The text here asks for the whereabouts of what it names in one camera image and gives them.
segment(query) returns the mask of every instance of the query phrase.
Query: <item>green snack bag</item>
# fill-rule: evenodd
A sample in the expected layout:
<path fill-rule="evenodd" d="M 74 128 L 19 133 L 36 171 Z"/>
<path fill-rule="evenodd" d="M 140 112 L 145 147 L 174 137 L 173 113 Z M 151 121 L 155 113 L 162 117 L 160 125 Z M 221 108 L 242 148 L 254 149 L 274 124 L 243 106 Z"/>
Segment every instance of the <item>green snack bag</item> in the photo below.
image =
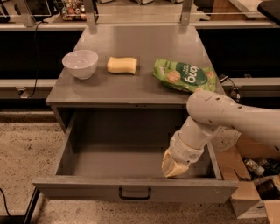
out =
<path fill-rule="evenodd" d="M 153 74 L 167 87 L 181 91 L 216 89 L 216 73 L 211 67 L 201 69 L 186 63 L 157 59 Z"/>

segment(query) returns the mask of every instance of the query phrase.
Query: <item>speckled floor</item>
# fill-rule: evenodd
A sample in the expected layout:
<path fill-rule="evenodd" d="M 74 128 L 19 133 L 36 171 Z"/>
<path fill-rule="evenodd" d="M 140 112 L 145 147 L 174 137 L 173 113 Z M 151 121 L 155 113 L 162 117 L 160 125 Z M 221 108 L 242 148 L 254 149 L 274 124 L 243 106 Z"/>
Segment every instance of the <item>speckled floor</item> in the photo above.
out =
<path fill-rule="evenodd" d="M 35 177 L 54 173 L 54 159 L 63 132 L 52 112 L 0 113 L 0 187 L 11 214 L 24 214 Z M 239 133 L 224 129 L 214 140 L 216 151 L 235 144 Z M 6 215 L 0 197 L 0 215 Z M 225 204 L 129 203 L 49 200 L 41 194 L 31 223 L 257 223 L 267 219 L 237 220 Z"/>

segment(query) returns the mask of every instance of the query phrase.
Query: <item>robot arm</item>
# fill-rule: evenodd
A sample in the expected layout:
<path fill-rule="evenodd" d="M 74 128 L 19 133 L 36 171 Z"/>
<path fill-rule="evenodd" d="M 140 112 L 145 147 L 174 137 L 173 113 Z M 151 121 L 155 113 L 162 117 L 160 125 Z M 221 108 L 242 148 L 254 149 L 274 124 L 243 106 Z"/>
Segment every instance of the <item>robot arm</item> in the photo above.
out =
<path fill-rule="evenodd" d="M 225 95 L 204 90 L 193 93 L 186 108 L 189 116 L 164 154 L 162 170 L 166 177 L 178 176 L 197 162 L 221 126 L 280 150 L 280 111 L 243 106 Z"/>

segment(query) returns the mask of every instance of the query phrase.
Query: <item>gray cabinet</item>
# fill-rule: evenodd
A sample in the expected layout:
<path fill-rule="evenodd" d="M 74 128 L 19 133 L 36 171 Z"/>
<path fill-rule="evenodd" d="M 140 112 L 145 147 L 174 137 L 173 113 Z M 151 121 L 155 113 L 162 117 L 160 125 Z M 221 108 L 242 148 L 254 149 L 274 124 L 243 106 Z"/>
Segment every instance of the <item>gray cabinet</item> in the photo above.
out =
<path fill-rule="evenodd" d="M 210 67 L 194 27 L 98 26 L 95 34 L 84 31 L 76 49 L 95 50 L 101 61 L 88 80 L 63 70 L 47 99 L 65 139 L 53 176 L 33 181 L 46 197 L 222 203 L 231 196 L 237 182 L 222 180 L 211 143 L 186 174 L 161 172 L 169 140 L 188 116 L 189 94 L 159 83 L 153 63 L 169 57 Z M 136 55 L 136 75 L 109 74 L 106 61 L 116 55 Z"/>

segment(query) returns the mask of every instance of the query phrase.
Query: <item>drawer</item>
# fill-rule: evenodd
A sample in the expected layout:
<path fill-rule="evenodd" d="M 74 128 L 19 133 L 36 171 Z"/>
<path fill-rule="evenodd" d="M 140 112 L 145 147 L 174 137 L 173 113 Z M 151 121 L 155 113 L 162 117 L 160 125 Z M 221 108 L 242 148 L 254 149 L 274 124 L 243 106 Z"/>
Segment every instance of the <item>drawer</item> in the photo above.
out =
<path fill-rule="evenodd" d="M 183 108 L 76 109 L 55 175 L 33 184 L 56 200 L 223 203 L 237 182 L 222 180 L 211 143 L 186 174 L 162 174 L 169 140 L 186 117 Z"/>

